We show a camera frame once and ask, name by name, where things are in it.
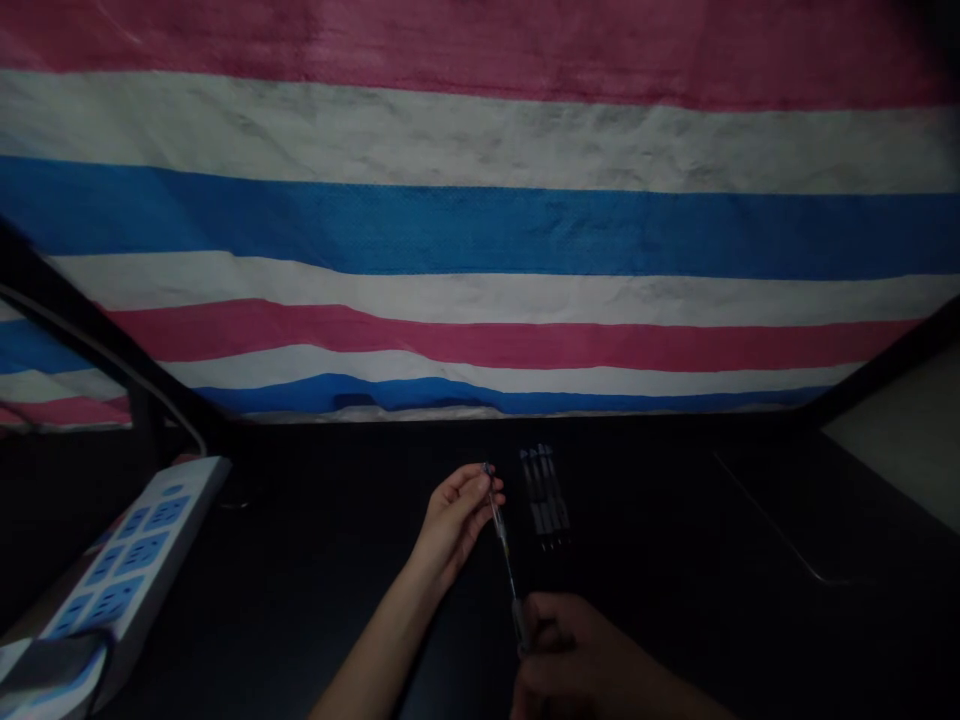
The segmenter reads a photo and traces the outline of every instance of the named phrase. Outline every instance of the power strip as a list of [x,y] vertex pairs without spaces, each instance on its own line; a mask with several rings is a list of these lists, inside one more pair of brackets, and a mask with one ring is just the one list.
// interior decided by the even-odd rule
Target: power strip
[[[94,711],[130,677],[147,632],[229,471],[229,460],[211,457],[157,473],[40,634],[42,639],[91,630],[113,635],[113,654]],[[72,686],[40,695],[30,703],[28,714],[17,711],[11,720],[83,717],[103,660],[103,653],[98,653]]]

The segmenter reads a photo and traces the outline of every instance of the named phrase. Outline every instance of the wall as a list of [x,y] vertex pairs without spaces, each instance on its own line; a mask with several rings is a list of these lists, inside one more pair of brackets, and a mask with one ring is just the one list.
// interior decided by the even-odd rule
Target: wall
[[960,532],[960,343],[860,403],[825,432]]

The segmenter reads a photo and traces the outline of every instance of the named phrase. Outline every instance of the blue stripe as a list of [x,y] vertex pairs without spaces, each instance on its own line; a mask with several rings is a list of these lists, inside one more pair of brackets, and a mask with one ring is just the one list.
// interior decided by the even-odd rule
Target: blue stripe
[[198,388],[197,392],[235,413],[325,413],[357,405],[377,405],[384,410],[470,405],[493,407],[510,415],[529,415],[575,411],[718,412],[758,403],[794,406],[809,402],[826,389],[682,397],[503,393],[442,378],[369,382],[349,375],[329,374],[249,390]]
[[29,320],[0,322],[0,374],[86,370],[90,363]]
[[363,274],[956,273],[958,197],[328,185],[0,160],[0,212],[49,254],[228,250]]

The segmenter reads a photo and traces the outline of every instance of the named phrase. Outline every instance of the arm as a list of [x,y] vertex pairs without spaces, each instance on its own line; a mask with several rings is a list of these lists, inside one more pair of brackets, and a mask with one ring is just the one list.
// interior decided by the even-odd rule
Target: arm
[[[491,478],[464,465],[434,490],[410,559],[310,713],[310,720],[379,720],[393,710],[433,613],[493,511]],[[501,490],[503,481],[493,480]],[[504,503],[497,493],[496,502]]]
[[532,593],[524,613],[539,632],[534,654],[522,659],[517,673],[514,720],[545,717],[547,708],[598,720],[736,720],[583,598]]

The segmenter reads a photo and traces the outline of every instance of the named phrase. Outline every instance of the electrical outlet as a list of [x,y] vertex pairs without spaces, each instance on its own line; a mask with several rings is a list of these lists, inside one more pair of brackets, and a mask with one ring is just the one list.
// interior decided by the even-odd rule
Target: electrical outlet
[[60,620],[57,621],[56,626],[53,628],[53,632],[50,633],[49,638],[56,640],[57,638],[69,635],[70,628],[73,627],[73,624],[77,621],[77,618],[80,617],[80,613],[83,612],[83,609],[92,597],[93,593],[87,593],[86,595],[78,595],[71,600],[70,604],[67,605],[67,609],[63,611],[63,615],[60,616]]
[[98,582],[103,580],[110,572],[110,568],[113,567],[113,563],[115,563],[117,558],[120,557],[120,553],[123,552],[124,547],[126,546],[116,545],[103,553],[103,555],[100,556],[100,560],[97,562],[97,566],[93,569],[93,572],[90,573],[90,577],[87,578],[87,581],[84,583],[84,585],[96,585]]
[[145,507],[130,513],[130,517],[128,517],[127,521],[123,524],[123,530],[117,535],[117,540],[123,540],[133,535],[137,531],[137,528],[140,527],[140,522],[147,516],[148,512],[150,512],[150,508]]
[[127,553],[127,556],[114,573],[114,577],[119,577],[133,570],[146,567],[156,560],[157,555],[160,553],[160,548],[163,547],[163,543],[169,535],[169,532],[157,533],[150,537],[141,538],[133,543],[133,545],[130,546],[130,551]]
[[157,505],[157,509],[153,511],[150,519],[147,520],[147,524],[143,526],[143,531],[150,532],[165,525],[172,525],[177,521],[177,518],[180,517],[180,513],[183,512],[183,509],[189,501],[190,496],[187,495],[186,497],[160,503]]
[[90,608],[90,614],[84,618],[78,632],[119,620],[142,582],[143,575],[137,575],[129,580],[114,583],[104,590],[97,599],[97,604]]

